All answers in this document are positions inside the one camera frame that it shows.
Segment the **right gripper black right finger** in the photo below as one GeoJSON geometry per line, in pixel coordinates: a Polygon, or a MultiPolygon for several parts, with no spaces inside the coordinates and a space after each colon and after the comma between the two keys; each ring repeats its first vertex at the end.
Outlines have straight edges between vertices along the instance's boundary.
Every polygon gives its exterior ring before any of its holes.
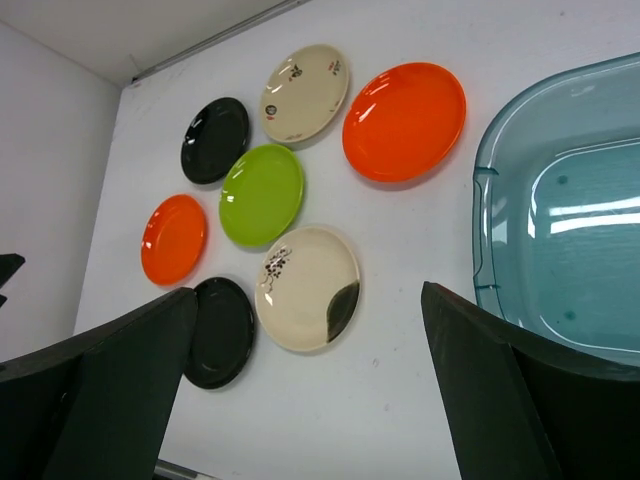
{"type": "Polygon", "coordinates": [[[462,478],[638,478],[638,367],[548,340],[437,283],[424,283],[421,307],[462,478]]]}

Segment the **large orange plate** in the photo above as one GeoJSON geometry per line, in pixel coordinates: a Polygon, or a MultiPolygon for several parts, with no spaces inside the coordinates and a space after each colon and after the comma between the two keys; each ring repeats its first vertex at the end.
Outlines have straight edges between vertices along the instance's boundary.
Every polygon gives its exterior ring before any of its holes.
{"type": "Polygon", "coordinates": [[[444,160],[465,119],[465,92],[449,70],[426,62],[397,65],[352,102],[342,130],[344,154],[368,180],[411,181],[444,160]]]}

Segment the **green plate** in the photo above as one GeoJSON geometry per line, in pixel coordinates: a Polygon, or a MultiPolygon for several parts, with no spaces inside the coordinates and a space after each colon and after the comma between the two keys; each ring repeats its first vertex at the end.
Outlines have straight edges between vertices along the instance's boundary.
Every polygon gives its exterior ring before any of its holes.
{"type": "Polygon", "coordinates": [[[225,234],[242,247],[270,243],[295,220],[304,187],[304,170],[293,151],[277,144],[250,149],[222,186],[219,219],[225,234]]]}

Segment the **cream plate with black brushstroke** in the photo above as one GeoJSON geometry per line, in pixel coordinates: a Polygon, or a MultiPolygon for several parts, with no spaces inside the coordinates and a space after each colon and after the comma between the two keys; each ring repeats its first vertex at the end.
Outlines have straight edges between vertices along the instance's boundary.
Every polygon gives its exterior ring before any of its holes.
{"type": "Polygon", "coordinates": [[[294,229],[268,250],[255,285],[255,307],[267,335],[296,353],[320,351],[349,326],[361,292],[357,257],[337,230],[294,229]]]}

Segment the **small orange plate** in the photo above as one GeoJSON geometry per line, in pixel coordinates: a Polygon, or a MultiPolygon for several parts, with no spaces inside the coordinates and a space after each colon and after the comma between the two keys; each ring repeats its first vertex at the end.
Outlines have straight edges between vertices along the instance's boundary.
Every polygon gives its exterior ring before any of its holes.
{"type": "Polygon", "coordinates": [[[141,264],[147,278],[159,286],[189,276],[204,251],[208,234],[206,214],[187,194],[173,195],[153,212],[141,241],[141,264]]]}

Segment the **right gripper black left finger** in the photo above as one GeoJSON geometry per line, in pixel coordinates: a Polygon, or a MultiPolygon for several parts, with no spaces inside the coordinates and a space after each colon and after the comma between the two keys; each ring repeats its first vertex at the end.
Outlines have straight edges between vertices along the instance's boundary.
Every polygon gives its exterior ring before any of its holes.
{"type": "Polygon", "coordinates": [[[196,317],[181,287],[2,363],[2,478],[152,478],[196,317]]]}

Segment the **cream plate with small motifs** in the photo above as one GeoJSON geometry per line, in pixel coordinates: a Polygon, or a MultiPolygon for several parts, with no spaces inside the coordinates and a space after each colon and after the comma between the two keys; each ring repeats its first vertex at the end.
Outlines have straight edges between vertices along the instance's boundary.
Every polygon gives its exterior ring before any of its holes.
{"type": "Polygon", "coordinates": [[[348,61],[337,48],[314,44],[293,52],[273,71],[261,94],[264,132],[281,144],[310,139],[337,114],[349,81],[348,61]]]}

